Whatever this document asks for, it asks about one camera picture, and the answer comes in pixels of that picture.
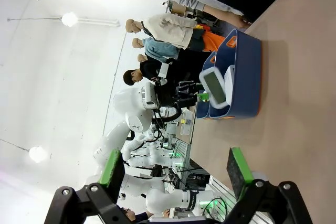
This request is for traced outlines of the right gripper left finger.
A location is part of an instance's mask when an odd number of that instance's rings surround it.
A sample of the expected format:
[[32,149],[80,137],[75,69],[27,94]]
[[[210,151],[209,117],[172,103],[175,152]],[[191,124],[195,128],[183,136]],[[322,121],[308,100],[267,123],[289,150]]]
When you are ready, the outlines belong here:
[[78,191],[68,186],[55,191],[44,224],[85,224],[91,216],[98,216],[102,224],[127,224],[126,215],[117,205],[124,176],[122,154],[114,149],[97,182]]

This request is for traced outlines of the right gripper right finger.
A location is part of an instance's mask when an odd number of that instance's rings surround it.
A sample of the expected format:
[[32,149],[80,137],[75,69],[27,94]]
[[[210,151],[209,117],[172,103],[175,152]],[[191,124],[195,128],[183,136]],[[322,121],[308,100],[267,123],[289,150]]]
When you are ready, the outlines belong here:
[[298,186],[255,178],[239,147],[230,148],[226,169],[236,204],[225,224],[249,224],[257,212],[267,213],[272,224],[313,224]]

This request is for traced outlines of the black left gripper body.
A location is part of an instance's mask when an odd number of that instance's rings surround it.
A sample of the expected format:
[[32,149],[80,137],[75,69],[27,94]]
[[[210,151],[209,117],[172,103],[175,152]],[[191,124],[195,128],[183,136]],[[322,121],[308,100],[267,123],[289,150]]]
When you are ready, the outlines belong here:
[[197,83],[195,81],[180,81],[175,89],[174,98],[178,108],[188,108],[197,103]]

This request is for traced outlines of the person's right forearm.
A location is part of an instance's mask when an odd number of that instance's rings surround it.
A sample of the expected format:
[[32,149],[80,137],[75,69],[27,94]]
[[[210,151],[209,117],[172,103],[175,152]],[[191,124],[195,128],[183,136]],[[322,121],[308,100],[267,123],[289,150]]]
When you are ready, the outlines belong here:
[[223,11],[217,8],[213,8],[210,6],[207,6],[197,0],[179,0],[179,4],[186,6],[186,7],[190,7],[192,9],[198,9],[201,10],[203,12],[206,12],[214,17],[216,17],[217,19],[220,19],[222,21],[226,21],[229,23],[233,23],[234,19],[236,18],[235,14],[233,14],[232,12],[228,12],[228,11]]

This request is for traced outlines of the person's right hand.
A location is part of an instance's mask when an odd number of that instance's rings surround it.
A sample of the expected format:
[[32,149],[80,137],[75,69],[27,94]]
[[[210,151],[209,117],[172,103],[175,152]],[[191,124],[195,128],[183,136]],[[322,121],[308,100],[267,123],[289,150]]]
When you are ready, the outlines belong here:
[[244,16],[233,14],[230,18],[230,23],[237,28],[247,29],[252,25],[252,22],[246,20]]

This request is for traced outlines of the white storage box yellow label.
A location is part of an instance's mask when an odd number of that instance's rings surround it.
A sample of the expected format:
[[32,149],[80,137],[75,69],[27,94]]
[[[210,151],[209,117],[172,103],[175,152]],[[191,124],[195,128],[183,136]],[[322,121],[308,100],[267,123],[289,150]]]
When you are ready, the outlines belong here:
[[194,125],[194,119],[181,119],[181,135],[190,135]]

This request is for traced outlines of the person with glasses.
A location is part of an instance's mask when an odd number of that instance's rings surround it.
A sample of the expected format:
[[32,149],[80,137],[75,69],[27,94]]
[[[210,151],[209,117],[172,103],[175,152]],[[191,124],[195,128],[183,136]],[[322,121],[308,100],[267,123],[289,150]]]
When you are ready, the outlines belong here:
[[148,220],[150,217],[152,217],[154,215],[154,214],[152,214],[148,211],[145,211],[141,214],[136,215],[133,210],[131,210],[129,208],[123,208],[123,207],[121,208],[121,210],[129,218],[129,220],[132,223],[138,223],[138,222],[141,222],[143,220]]

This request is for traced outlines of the mannequin in blue denim jacket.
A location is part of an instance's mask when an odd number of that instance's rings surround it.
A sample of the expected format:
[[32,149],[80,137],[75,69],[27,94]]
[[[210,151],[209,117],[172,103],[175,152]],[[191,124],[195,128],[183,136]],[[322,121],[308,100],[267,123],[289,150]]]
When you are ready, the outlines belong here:
[[168,59],[177,60],[179,49],[165,42],[155,41],[153,38],[133,38],[133,48],[143,48],[147,59],[155,59],[162,63],[166,63]]

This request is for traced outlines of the black haired person black jacket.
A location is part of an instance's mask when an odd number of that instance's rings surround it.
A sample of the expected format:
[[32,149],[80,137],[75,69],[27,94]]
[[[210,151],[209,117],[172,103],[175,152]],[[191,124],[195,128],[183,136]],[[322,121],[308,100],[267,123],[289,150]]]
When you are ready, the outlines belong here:
[[179,72],[177,66],[169,65],[165,80],[159,77],[159,71],[162,67],[160,61],[144,61],[140,63],[138,69],[127,70],[123,75],[123,81],[125,84],[132,86],[137,82],[140,82],[143,78],[146,78],[152,82],[157,82],[160,85],[168,83],[177,83],[183,80],[184,76]]

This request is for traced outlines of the mannequin in beige jacket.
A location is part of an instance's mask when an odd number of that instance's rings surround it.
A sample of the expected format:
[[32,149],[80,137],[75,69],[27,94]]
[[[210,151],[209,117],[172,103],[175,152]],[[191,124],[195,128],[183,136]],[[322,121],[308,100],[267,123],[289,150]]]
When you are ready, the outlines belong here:
[[225,37],[212,33],[197,21],[171,13],[154,15],[143,21],[128,19],[128,33],[143,31],[155,41],[193,51],[217,51]]

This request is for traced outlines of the round ceiling light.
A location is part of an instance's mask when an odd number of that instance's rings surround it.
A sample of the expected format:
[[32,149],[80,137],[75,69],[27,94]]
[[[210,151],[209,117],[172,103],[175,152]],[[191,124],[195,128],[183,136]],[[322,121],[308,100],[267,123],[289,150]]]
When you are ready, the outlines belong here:
[[61,22],[67,27],[72,27],[78,22],[78,18],[75,13],[69,12],[61,17]]
[[40,163],[47,158],[47,152],[41,146],[34,146],[29,149],[29,157],[35,162]]

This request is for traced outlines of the white ceiling conduit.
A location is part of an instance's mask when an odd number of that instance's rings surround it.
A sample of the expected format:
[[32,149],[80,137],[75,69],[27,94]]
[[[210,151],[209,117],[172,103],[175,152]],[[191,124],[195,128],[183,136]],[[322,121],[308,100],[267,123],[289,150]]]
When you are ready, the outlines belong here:
[[108,20],[97,20],[97,19],[84,19],[77,18],[71,20],[62,20],[62,18],[7,18],[7,22],[11,21],[22,21],[22,20],[52,20],[56,22],[61,22],[67,27],[72,27],[76,24],[89,24],[89,25],[99,25],[99,26],[110,26],[110,27],[119,27],[120,22],[108,21]]

